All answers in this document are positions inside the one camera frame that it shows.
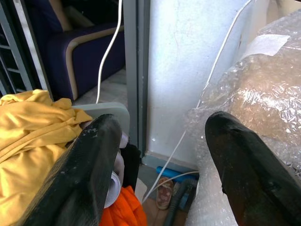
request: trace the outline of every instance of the white wall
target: white wall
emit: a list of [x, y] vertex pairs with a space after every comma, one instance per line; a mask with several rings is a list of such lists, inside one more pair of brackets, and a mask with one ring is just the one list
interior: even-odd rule
[[[217, 52], [246, 0], [151, 0], [147, 154], [169, 156], [182, 133], [184, 116], [196, 107]], [[248, 40], [252, 5], [240, 16], [215, 71], [227, 70]], [[196, 165], [185, 137], [174, 161]]]

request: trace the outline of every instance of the navy blue armchair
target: navy blue armchair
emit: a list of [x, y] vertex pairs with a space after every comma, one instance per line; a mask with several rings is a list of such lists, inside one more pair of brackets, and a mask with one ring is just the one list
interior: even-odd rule
[[[75, 100], [95, 87], [99, 64], [116, 23], [73, 30], [60, 0], [25, 2], [54, 97]], [[124, 64], [124, 27], [121, 26], [104, 64], [102, 80]]]

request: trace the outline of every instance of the armchair armrest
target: armchair armrest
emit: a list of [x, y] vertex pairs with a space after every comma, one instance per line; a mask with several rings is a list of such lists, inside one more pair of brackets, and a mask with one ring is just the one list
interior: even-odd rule
[[[84, 67], [82, 70], [86, 70], [88, 74], [90, 65], [84, 65], [83, 62], [93, 61], [95, 56], [101, 59], [103, 53], [99, 49], [103, 50], [105, 45], [107, 47], [110, 42], [107, 42], [107, 40], [111, 40], [115, 29], [115, 23], [102, 24], [64, 32], [49, 40], [47, 43], [47, 63], [51, 72], [49, 81], [55, 93], [60, 97], [67, 97], [72, 100], [75, 100], [80, 95], [76, 78], [82, 77], [82, 75], [76, 75], [74, 70], [75, 63], [79, 64], [77, 66], [82, 65]], [[87, 46], [86, 50], [82, 48], [84, 44]], [[81, 51], [80, 55], [77, 54], [77, 57], [74, 57], [73, 51], [79, 46], [84, 51]]]

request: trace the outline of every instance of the gray door frame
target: gray door frame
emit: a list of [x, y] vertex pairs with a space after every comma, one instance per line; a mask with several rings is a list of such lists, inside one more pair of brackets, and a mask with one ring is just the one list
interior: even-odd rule
[[127, 99], [130, 143], [146, 151], [151, 0], [124, 0]]

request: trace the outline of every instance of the floor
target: floor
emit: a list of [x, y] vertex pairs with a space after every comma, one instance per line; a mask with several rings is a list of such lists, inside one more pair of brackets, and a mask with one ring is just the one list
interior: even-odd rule
[[[156, 180], [158, 174], [154, 168], [147, 167], [145, 165], [140, 166], [138, 178], [147, 186], [147, 192], [151, 188], [152, 184]], [[163, 226], [165, 217], [168, 213], [168, 210], [160, 210], [156, 206], [156, 192], [153, 192], [150, 197], [143, 204], [143, 210], [147, 216], [147, 225], [148, 226]], [[187, 217], [187, 212], [178, 210], [174, 226], [183, 226], [185, 225], [185, 220]]]
[[[97, 87], [94, 87], [76, 101], [73, 105], [94, 104], [97, 97]], [[126, 70], [121, 69], [102, 81], [100, 89], [100, 103], [119, 102], [127, 107], [127, 76]]]

